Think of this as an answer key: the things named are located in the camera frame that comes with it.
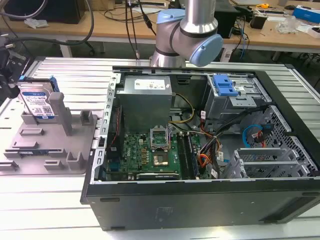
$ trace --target yellow tool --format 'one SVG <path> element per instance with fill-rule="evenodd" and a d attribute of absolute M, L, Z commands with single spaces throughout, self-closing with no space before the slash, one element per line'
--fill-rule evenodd
<path fill-rule="evenodd" d="M 270 7 L 270 5 L 268 3 L 262 3 L 257 5 L 256 7 L 260 7 L 262 9 L 268 9 Z"/>

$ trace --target motherboard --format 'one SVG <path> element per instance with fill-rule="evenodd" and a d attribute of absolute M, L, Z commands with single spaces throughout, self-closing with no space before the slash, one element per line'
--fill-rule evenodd
<path fill-rule="evenodd" d="M 167 128 L 126 133 L 122 156 L 108 162 L 107 173 L 127 175 L 129 181 L 195 179 L 199 176 L 197 154 L 200 149 L 197 134 L 168 134 Z"/>

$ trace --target blue cable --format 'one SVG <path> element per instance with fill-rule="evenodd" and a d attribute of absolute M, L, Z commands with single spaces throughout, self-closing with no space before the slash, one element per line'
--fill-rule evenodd
<path fill-rule="evenodd" d="M 242 59 L 242 57 L 245 54 L 246 39 L 245 39 L 244 31 L 241 29 L 240 32 L 241 32 L 241 36 L 242 36 L 242 39 L 243 39 L 243 48 L 242 48 L 242 53 L 241 53 L 241 56 L 240 56 L 240 59 Z"/>
<path fill-rule="evenodd" d="M 241 56 L 240 56 L 240 59 L 243 58 L 244 54 L 245 54 L 245 48 L 246 48 L 246 39 L 245 39 L 245 33 L 243 31 L 243 28 L 242 28 L 242 25 L 240 22 L 236 21 L 237 24 L 239 24 L 240 26 L 240 33 L 241 33 L 241 38 L 243 39 L 243 47 L 242 47 L 242 53 L 241 53 Z"/>
<path fill-rule="evenodd" d="M 247 142 L 247 131 L 248 131 L 250 128 L 253 128 L 253 127 L 259 128 L 260 130 L 263 129 L 262 126 L 257 125 L 257 124 L 253 124 L 253 125 L 248 126 L 245 130 L 243 130 L 243 132 L 242 132 L 242 141 L 243 141 L 244 146 L 245 146 L 246 148 L 250 148 L 250 145 L 249 145 L 248 142 Z"/>

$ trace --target wooden desk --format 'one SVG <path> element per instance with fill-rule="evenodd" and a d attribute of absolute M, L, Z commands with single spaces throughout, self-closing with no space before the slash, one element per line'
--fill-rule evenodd
<path fill-rule="evenodd" d="M 278 0 L 266 0 L 272 7 L 279 7 Z M 293 1 L 290 0 L 288 5 L 304 5 L 313 8 L 320 8 L 320 3 Z M 124 13 L 123 8 L 113 11 L 114 14 Z M 133 15 L 139 16 L 140 13 L 134 12 Z M 124 19 L 124 14 L 115 15 L 115 18 Z M 153 22 L 157 21 L 157 14 L 149 16 Z M 97 42 L 122 42 L 128 43 L 127 31 L 123 22 L 117 22 L 107 19 L 103 16 L 103 11 L 94 12 L 94 31 L 90 41 Z M 32 36 L 48 39 L 57 39 L 60 41 L 81 40 L 88 34 L 90 29 L 90 13 L 86 12 L 79 24 L 63 24 L 49 22 L 49 27 L 33 29 L 20 21 L 9 21 L 12 29 L 19 34 L 19 36 Z M 297 32 L 291 34 L 281 34 L 276 31 L 275 26 L 277 22 L 266 21 L 263 29 L 252 29 L 249 24 L 245 24 L 244 32 L 250 38 L 250 45 L 248 49 L 251 50 L 265 50 L 265 51 L 281 51 L 281 52 L 300 52 L 300 53 L 320 53 L 320 40 L 310 37 L 304 32 Z M 128 25 L 131 37 L 133 37 L 132 24 Z M 157 26 L 154 23 L 153 28 L 156 31 Z M 2 19 L 0 20 L 0 29 L 8 32 L 8 28 L 4 25 Z M 135 23 L 135 32 L 138 43 L 155 44 L 156 38 L 153 33 L 146 27 L 143 21 Z M 232 50 L 239 42 L 239 36 L 231 36 L 230 39 L 224 40 L 224 51 L 222 56 L 223 62 L 228 62 Z M 64 57 L 71 57 L 71 50 L 67 46 L 61 46 L 61 51 Z"/>

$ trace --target ram slot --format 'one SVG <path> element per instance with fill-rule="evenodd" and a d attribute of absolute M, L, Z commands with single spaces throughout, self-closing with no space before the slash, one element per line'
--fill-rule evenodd
<path fill-rule="evenodd" d="M 176 144 L 177 144 L 177 149 L 178 149 L 178 157 L 179 157 L 179 162 L 180 162 L 180 170 L 181 170 L 182 179 L 183 180 L 190 179 L 185 144 L 184 144 L 184 139 L 183 139 L 182 134 L 179 134 L 179 133 L 176 134 Z"/>

